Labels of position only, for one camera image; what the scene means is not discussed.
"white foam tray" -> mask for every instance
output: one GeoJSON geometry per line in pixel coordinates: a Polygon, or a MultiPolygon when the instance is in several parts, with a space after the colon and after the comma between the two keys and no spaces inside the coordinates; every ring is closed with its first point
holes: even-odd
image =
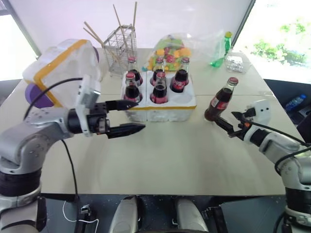
{"type": "MultiPolygon", "coordinates": [[[[175,93],[170,89],[170,83],[175,73],[166,74],[167,96],[168,102],[156,104],[150,100],[150,94],[153,92],[154,86],[150,83],[153,76],[152,71],[141,72],[143,84],[139,87],[143,95],[142,101],[137,107],[127,111],[128,117],[132,121],[186,121],[196,107],[196,98],[193,90],[193,82],[191,75],[189,83],[185,86],[182,93],[175,93]]],[[[125,74],[122,79],[121,97],[125,93],[125,74]]]]}

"blue bottle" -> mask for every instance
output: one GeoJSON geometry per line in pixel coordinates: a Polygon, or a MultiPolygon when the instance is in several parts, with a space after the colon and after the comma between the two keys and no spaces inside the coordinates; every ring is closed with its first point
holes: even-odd
{"type": "Polygon", "coordinates": [[[301,94],[300,96],[297,96],[294,99],[292,99],[291,101],[289,101],[285,105],[286,112],[292,111],[294,108],[296,108],[298,105],[300,105],[306,97],[307,97],[306,95],[301,94]]]}

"green plastic bottle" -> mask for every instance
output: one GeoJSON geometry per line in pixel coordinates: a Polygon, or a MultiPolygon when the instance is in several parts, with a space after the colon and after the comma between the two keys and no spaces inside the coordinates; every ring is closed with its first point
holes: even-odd
{"type": "Polygon", "coordinates": [[[231,32],[225,33],[225,56],[228,54],[228,52],[231,48],[231,37],[232,37],[231,32]]]}
{"type": "Polygon", "coordinates": [[[225,56],[228,54],[231,48],[231,37],[232,37],[231,32],[225,33],[225,54],[223,57],[217,59],[216,61],[209,63],[212,67],[220,67],[223,64],[225,56]]]}

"glass bottle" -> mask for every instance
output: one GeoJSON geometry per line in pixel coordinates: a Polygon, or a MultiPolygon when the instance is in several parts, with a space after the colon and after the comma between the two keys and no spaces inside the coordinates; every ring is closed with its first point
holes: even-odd
{"type": "Polygon", "coordinates": [[[150,83],[154,86],[156,83],[156,74],[158,72],[164,72],[164,60],[163,57],[157,57],[155,61],[154,74],[150,79],[150,83]]]}
{"type": "Polygon", "coordinates": [[[231,77],[228,79],[227,84],[217,92],[216,96],[211,100],[209,107],[205,110],[204,117],[206,120],[214,121],[227,108],[238,82],[237,78],[231,77]]]}
{"type": "Polygon", "coordinates": [[[136,65],[136,57],[129,56],[127,58],[128,63],[128,72],[132,72],[135,74],[135,81],[137,83],[137,86],[140,86],[142,84],[142,77],[138,71],[138,67],[136,65]]]}
{"type": "Polygon", "coordinates": [[[179,70],[171,80],[170,88],[173,92],[181,93],[184,91],[185,86],[189,83],[188,71],[189,71],[189,58],[183,57],[179,70]]]}
{"type": "Polygon", "coordinates": [[[150,94],[153,103],[162,104],[168,101],[166,77],[164,72],[158,72],[156,75],[156,83],[153,92],[150,94]]]}
{"type": "Polygon", "coordinates": [[[128,72],[125,78],[126,88],[124,99],[139,103],[142,100],[142,94],[139,92],[139,89],[137,87],[137,83],[135,81],[135,74],[132,72],[128,72]]]}

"wire basket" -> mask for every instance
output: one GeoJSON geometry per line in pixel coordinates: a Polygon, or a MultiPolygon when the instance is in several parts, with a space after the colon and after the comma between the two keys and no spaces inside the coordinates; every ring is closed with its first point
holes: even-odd
{"type": "Polygon", "coordinates": [[[122,75],[127,70],[127,57],[137,56],[135,28],[122,25],[114,30],[104,41],[103,49],[106,54],[111,75],[122,75]]]}

